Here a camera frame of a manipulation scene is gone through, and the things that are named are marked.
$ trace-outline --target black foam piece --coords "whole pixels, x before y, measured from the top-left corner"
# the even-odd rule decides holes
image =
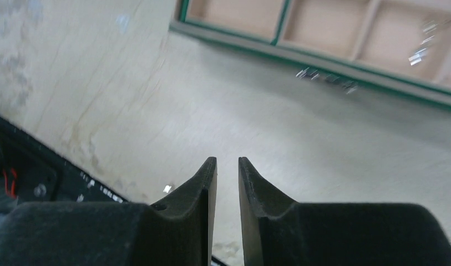
[[[451,246],[415,204],[299,203],[239,159],[245,265],[451,266]]]
[[[216,159],[159,202],[25,203],[0,229],[0,265],[210,265]]]

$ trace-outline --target shelf compartment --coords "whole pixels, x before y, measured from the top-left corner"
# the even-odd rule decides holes
[[[273,39],[285,0],[190,0],[186,21]]]
[[[348,58],[368,3],[369,0],[294,0],[280,44]]]
[[[434,33],[434,44],[420,63],[412,66],[408,60],[428,36],[422,31],[428,18],[442,22],[451,19],[451,13],[384,1],[358,61],[398,75],[433,81],[451,43],[451,25]]]

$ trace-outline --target small white label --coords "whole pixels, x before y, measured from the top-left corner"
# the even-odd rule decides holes
[[[91,188],[91,187],[93,187],[93,186],[94,186],[94,180],[92,179],[92,180],[88,183],[87,188]]]
[[[80,177],[83,178],[83,180],[88,182],[88,176],[84,172],[80,172]]]
[[[171,190],[171,186],[165,186],[165,188],[163,189],[163,192],[170,193],[170,190]]]
[[[117,196],[117,195],[115,195],[114,193],[112,193],[109,189],[104,188],[104,187],[100,187],[100,190],[103,191],[103,193],[104,193],[106,196],[112,198],[113,201],[117,201],[117,202],[119,202],[119,203],[122,203],[122,202],[123,202],[123,200],[122,200],[119,196]]]

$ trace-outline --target screw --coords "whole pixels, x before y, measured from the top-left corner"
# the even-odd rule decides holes
[[[47,188],[44,184],[39,184],[37,187],[34,188],[34,195],[36,197],[44,197],[47,193]]]

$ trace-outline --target white floor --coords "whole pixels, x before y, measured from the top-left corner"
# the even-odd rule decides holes
[[[0,0],[0,113],[135,201],[216,156],[214,254],[231,265],[239,156],[298,201],[423,204],[451,238],[451,111],[169,33],[173,6]]]

